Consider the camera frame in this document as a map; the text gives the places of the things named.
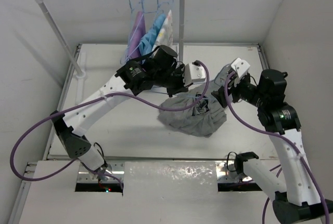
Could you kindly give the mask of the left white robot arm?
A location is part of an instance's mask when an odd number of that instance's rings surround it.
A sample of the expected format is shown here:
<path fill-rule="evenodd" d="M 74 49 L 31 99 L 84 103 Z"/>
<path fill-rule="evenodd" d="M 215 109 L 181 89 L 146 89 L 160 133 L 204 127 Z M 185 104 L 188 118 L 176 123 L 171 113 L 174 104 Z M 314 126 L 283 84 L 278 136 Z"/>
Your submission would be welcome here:
<path fill-rule="evenodd" d="M 177 53 L 166 45 L 141 57 L 132 58 L 98 91 L 83 101 L 84 107 L 53 118 L 56 135 L 68 156 L 79 159 L 90 170 L 105 165 L 103 156 L 85 133 L 113 108 L 153 86 L 164 87 L 169 96 L 187 91 L 192 84 L 190 68 L 177 60 Z"/>

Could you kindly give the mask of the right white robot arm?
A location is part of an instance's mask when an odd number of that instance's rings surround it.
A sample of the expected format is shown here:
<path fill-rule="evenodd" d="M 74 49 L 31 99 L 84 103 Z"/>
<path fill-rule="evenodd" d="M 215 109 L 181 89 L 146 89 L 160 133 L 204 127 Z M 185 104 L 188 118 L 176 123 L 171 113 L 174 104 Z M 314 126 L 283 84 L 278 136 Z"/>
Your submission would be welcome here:
<path fill-rule="evenodd" d="M 251 177 L 272 202 L 280 223 L 300 223 L 324 217 L 330 223 L 332 201 L 324 197 L 306 158 L 302 143 L 301 124 L 294 107 L 285 102 L 286 72 L 266 69 L 259 83 L 251 83 L 248 71 L 229 69 L 224 85 L 212 95 L 222 107 L 244 126 L 268 135 L 273 143 L 284 181 L 280 181 L 259 160 L 254 152 L 236 155 L 234 167 L 239 175 Z M 257 108 L 263 129 L 242 120 L 232 107 L 238 100 Z"/>

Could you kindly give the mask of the light blue wire hanger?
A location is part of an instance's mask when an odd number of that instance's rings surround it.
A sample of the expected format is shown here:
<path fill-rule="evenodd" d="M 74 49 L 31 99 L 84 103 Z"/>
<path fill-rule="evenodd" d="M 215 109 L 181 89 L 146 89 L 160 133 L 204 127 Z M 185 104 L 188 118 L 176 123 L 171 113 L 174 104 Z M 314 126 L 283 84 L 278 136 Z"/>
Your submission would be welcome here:
<path fill-rule="evenodd" d="M 216 104 L 219 106 L 217 100 L 212 96 L 212 92 L 217 91 L 220 85 L 221 84 L 216 81 L 210 81 L 204 97 L 196 104 L 196 106 L 201 108 L 204 106 L 212 107 Z M 188 92 L 178 93 L 172 98 L 163 101 L 160 106 L 164 108 L 183 108 L 189 106 L 199 99 L 205 86 L 205 83 L 194 85 Z"/>

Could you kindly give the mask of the grey t shirt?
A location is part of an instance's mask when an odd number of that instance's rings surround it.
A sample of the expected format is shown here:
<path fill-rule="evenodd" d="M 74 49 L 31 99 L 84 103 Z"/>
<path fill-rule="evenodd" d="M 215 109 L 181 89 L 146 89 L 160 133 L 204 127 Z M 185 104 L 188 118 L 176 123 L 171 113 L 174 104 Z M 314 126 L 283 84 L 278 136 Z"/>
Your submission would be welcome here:
<path fill-rule="evenodd" d="M 227 121 L 225 108 L 212 96 L 212 92 L 224 85 L 227 73 L 228 66 L 225 65 L 209 82 L 205 96 L 195 106 L 177 112 L 161 110 L 158 120 L 162 124 L 188 135 L 210 137 Z"/>

